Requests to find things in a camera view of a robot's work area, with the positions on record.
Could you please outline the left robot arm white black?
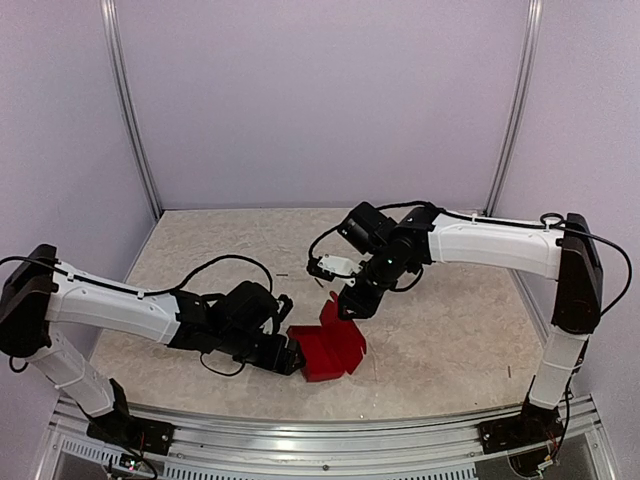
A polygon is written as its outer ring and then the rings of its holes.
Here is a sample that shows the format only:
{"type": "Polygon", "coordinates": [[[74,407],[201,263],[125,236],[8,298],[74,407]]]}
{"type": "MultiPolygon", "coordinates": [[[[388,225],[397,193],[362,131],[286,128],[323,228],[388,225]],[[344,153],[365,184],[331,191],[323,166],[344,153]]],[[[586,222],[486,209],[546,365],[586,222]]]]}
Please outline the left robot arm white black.
{"type": "Polygon", "coordinates": [[[293,308],[270,286],[243,281],[228,293],[196,294],[183,284],[152,291],[89,275],[42,244],[1,291],[1,351],[37,367],[121,445],[140,434],[121,387],[64,337],[62,323],[82,324],[152,340],[201,356],[221,352],[241,366],[289,376],[305,366],[298,342],[281,334],[293,308]]]}

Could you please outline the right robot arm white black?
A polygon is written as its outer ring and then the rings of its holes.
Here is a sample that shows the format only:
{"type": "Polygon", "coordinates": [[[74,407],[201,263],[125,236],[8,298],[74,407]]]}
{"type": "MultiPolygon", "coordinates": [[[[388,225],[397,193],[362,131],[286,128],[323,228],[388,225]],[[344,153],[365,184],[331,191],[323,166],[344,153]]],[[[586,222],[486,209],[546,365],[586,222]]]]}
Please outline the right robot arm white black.
{"type": "Polygon", "coordinates": [[[339,298],[344,319],[372,317],[382,295],[401,275],[433,263],[469,263],[522,271],[555,281],[557,291],[546,342],[527,401],[511,433],[535,442],[551,424],[554,409],[601,319],[602,268],[585,219],[518,222],[449,212],[414,202],[401,220],[363,202],[338,227],[365,260],[325,255],[320,263],[346,286],[339,298]]]}

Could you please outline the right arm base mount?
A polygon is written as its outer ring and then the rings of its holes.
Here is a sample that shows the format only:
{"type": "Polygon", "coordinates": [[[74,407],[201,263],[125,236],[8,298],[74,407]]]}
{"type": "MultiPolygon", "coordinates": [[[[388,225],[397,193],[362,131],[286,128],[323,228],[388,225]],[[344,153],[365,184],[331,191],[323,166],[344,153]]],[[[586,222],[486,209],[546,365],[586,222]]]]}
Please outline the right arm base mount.
{"type": "Polygon", "coordinates": [[[481,422],[477,429],[483,453],[493,454],[559,438],[564,426],[555,414],[543,419],[520,413],[481,422]]]}

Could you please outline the red paper box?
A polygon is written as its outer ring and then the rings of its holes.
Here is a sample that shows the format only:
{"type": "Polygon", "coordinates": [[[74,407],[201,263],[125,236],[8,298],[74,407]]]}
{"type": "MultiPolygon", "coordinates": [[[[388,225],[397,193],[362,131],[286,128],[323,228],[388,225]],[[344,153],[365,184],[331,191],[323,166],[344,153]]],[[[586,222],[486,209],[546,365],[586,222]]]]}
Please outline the red paper box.
{"type": "Polygon", "coordinates": [[[365,337],[355,322],[342,320],[338,313],[338,294],[331,291],[318,325],[295,325],[287,330],[288,337],[301,347],[305,358],[301,371],[309,383],[353,374],[367,353],[365,337]]]}

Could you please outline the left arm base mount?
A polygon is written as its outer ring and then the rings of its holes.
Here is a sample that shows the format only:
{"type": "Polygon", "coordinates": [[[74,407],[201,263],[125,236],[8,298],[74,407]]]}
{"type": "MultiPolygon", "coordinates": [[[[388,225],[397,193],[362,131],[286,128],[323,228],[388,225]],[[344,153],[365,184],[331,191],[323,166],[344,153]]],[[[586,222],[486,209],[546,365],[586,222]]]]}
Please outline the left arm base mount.
{"type": "Polygon", "coordinates": [[[142,453],[167,456],[175,433],[171,423],[134,417],[124,426],[116,424],[97,425],[91,421],[87,428],[90,438],[142,453]]]}

